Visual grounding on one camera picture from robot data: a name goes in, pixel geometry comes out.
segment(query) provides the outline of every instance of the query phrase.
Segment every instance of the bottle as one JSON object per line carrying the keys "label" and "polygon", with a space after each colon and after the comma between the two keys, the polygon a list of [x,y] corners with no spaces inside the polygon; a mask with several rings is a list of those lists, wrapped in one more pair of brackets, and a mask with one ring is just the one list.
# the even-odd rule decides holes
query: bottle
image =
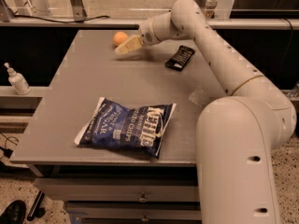
{"label": "bottle", "polygon": [[29,93],[31,89],[24,76],[16,72],[13,68],[9,67],[8,63],[5,63],[4,66],[7,68],[7,71],[9,73],[8,81],[16,90],[16,92],[21,95]]}

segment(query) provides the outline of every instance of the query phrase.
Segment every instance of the speckled floor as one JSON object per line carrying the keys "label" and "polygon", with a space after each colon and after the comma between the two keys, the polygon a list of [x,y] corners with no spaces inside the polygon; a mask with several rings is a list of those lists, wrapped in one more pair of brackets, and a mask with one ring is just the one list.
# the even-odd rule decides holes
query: speckled floor
{"label": "speckled floor", "polygon": [[[103,4],[107,5],[107,0],[83,0],[86,1],[85,6],[89,15],[96,16],[103,15]],[[108,15],[112,16],[134,16],[145,17],[154,12],[161,12],[170,8],[174,0],[155,0],[154,9],[149,13],[142,10],[143,7],[151,7],[152,0],[113,0],[113,6],[107,10],[110,12]],[[69,2],[67,0],[50,0],[52,13],[57,16],[69,16],[72,14]],[[116,7],[123,7],[126,5],[126,11],[121,11]],[[21,138],[20,133],[6,133],[7,136],[16,136]],[[4,137],[0,136],[0,145],[5,143]],[[13,149],[14,145],[7,144],[9,148]],[[294,135],[290,141],[282,147],[273,150],[273,167],[275,172],[276,186],[278,192],[278,202],[280,206],[280,213],[283,219],[282,223],[299,223],[299,139]],[[6,157],[2,157],[1,161],[6,165],[10,165]],[[0,213],[3,213],[5,208],[14,200],[24,200],[27,206],[27,214],[29,208],[33,204],[38,190],[33,186],[32,180],[16,179],[12,177],[0,178]],[[63,209],[62,202],[55,202],[47,197],[41,204],[45,207],[46,213],[41,218],[36,218],[34,221],[25,220],[24,223],[50,223],[50,224],[63,224],[70,223],[68,214]]]}

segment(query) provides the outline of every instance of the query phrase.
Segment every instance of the drawer handle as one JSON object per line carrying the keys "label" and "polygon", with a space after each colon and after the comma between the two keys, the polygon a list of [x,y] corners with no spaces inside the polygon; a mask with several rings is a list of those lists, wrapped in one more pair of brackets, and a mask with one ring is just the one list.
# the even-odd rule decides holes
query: drawer handle
{"label": "drawer handle", "polygon": [[146,203],[148,201],[148,199],[146,198],[146,196],[143,192],[141,193],[141,197],[139,198],[139,201],[141,203]]}
{"label": "drawer handle", "polygon": [[141,218],[141,221],[142,221],[142,222],[148,222],[148,221],[150,221],[150,220],[147,218],[146,215],[144,215],[144,216]]}

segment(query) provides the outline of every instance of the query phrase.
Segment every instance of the robotic arm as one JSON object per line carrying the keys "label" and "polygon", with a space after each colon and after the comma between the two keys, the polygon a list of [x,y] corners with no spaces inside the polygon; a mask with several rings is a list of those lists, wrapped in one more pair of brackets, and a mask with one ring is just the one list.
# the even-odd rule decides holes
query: robotic arm
{"label": "robotic arm", "polygon": [[121,44],[123,54],[166,39],[191,38],[227,93],[197,122],[196,165],[204,224],[279,224],[271,149],[296,125],[289,99],[206,23],[193,0],[140,25]]}

